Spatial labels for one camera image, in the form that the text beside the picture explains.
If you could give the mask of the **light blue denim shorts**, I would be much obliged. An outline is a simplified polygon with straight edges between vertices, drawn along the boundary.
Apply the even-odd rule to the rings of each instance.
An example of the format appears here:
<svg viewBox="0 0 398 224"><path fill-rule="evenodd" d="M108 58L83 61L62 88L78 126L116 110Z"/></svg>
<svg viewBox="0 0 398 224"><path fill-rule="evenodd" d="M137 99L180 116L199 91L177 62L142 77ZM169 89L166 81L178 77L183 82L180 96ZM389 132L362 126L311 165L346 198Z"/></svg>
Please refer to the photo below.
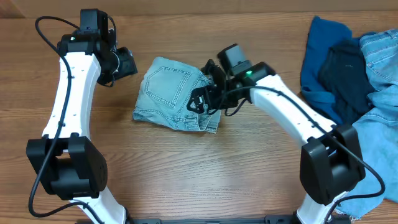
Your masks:
<svg viewBox="0 0 398 224"><path fill-rule="evenodd" d="M132 118L179 131L216 133L221 112L209 116L187 110L192 91L212 84L198 68L157 57L144 75Z"/></svg>

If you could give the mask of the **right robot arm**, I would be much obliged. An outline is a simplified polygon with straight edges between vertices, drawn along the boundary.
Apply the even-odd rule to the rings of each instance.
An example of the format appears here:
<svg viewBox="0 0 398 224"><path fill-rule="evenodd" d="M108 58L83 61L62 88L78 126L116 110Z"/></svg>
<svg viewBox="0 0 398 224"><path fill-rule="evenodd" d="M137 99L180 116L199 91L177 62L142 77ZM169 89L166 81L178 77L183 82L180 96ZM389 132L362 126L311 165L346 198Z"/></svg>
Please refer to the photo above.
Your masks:
<svg viewBox="0 0 398 224"><path fill-rule="evenodd" d="M291 215L267 215L264 223L350 223L347 215L334 215L334 203L365 177L358 134L351 125L338 126L306 105L265 62L253 65L238 44L207 61L201 71L213 83L196 88L187 110L211 115L240 109L245 101L265 111L301 147L300 181L306 191L301 206Z"/></svg>

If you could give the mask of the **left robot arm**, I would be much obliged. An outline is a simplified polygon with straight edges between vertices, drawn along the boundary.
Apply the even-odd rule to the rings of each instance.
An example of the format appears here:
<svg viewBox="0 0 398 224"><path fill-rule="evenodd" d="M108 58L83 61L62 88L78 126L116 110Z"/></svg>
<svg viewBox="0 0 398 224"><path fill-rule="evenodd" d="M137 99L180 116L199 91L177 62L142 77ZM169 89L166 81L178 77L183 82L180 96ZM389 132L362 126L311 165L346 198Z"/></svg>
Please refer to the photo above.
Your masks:
<svg viewBox="0 0 398 224"><path fill-rule="evenodd" d="M79 207L90 223L131 223L126 207L107 186L106 159L90 139L90 114L96 85L112 87L137 73L129 49L117 46L116 25L99 9L83 9L80 24L53 50L59 55L60 79L50 119L26 154L37 177L32 193L50 195Z"/></svg>

